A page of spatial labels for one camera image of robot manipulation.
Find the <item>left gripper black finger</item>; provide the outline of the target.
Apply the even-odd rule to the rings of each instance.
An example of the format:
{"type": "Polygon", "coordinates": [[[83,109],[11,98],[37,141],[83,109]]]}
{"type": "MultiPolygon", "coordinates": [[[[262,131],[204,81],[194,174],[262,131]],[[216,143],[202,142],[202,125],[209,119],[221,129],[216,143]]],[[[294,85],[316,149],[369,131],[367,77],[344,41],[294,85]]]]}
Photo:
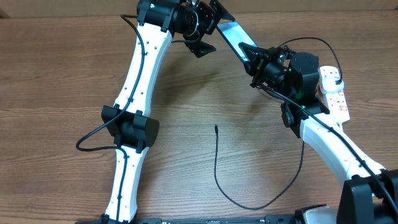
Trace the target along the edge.
{"type": "Polygon", "coordinates": [[[214,20],[219,22],[220,20],[235,21],[235,18],[225,9],[225,7],[219,2],[219,0],[211,0],[210,7],[214,11],[214,20]]]}
{"type": "Polygon", "coordinates": [[[201,40],[185,40],[184,43],[197,58],[216,51],[213,45],[201,40]]]}

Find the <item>dark blue Galaxy smartphone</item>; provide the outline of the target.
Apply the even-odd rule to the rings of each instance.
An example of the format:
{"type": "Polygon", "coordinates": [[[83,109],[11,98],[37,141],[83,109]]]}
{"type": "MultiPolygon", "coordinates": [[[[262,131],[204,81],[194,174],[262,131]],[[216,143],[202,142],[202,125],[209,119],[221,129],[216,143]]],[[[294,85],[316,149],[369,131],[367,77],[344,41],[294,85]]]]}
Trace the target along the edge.
{"type": "Polygon", "coordinates": [[[257,45],[241,25],[238,22],[222,22],[217,25],[217,30],[240,61],[248,62],[249,59],[240,48],[239,43],[243,42],[253,47],[257,47],[257,45]]]}

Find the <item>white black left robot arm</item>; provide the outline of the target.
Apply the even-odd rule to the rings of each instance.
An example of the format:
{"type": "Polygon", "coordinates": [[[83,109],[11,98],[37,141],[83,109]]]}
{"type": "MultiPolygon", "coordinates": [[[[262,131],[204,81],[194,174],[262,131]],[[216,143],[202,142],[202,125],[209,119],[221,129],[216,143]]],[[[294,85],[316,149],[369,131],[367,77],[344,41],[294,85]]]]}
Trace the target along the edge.
{"type": "Polygon", "coordinates": [[[220,20],[234,17],[217,0],[139,1],[137,40],[123,89],[101,117],[116,146],[116,170],[105,211],[109,223],[131,223],[137,214],[137,190],[144,158],[155,143],[159,121],[150,118],[152,94],[164,56],[176,33],[200,58],[216,49],[202,41],[220,20]]]}

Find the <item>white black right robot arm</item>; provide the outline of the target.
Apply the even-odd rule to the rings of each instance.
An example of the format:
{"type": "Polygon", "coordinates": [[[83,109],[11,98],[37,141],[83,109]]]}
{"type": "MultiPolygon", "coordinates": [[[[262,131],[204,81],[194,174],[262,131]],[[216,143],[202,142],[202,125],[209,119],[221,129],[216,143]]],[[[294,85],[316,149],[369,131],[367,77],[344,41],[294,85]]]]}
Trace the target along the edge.
{"type": "Polygon", "coordinates": [[[340,127],[337,102],[317,96],[318,57],[288,46],[262,49],[240,42],[238,57],[251,86],[281,99],[287,128],[311,146],[342,186],[337,209],[327,205],[295,211],[292,223],[397,223],[397,171],[368,157],[340,127]]]}

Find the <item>white charger plug adapter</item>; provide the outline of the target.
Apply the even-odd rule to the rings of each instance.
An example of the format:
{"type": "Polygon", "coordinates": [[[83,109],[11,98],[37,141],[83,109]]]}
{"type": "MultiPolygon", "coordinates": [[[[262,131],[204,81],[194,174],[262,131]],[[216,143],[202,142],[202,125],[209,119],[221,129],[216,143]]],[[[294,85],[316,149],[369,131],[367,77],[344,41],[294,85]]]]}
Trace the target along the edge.
{"type": "Polygon", "coordinates": [[[320,90],[323,94],[330,94],[343,90],[345,83],[338,77],[325,77],[321,76],[320,90]]]}

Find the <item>white power extension strip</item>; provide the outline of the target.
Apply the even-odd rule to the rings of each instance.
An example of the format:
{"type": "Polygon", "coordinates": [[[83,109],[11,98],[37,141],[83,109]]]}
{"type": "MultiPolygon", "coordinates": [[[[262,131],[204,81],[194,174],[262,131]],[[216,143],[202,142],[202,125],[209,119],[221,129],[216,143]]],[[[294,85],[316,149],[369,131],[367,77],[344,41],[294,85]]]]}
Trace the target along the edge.
{"type": "MultiPolygon", "coordinates": [[[[322,66],[318,69],[320,79],[321,76],[325,77],[338,77],[340,78],[339,70],[332,66],[322,66]]],[[[343,90],[330,93],[322,94],[323,101],[326,107],[329,109],[330,114],[334,117],[334,120],[340,126],[350,120],[348,105],[343,90]]]]}

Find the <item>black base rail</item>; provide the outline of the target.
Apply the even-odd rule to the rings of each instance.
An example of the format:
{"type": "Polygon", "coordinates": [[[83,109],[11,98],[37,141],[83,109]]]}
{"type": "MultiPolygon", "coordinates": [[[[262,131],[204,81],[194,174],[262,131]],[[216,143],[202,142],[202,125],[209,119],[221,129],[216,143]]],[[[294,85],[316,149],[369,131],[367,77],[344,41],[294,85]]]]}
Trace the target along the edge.
{"type": "Polygon", "coordinates": [[[174,219],[134,218],[129,224],[304,224],[303,218],[291,214],[266,215],[261,218],[174,219]]]}

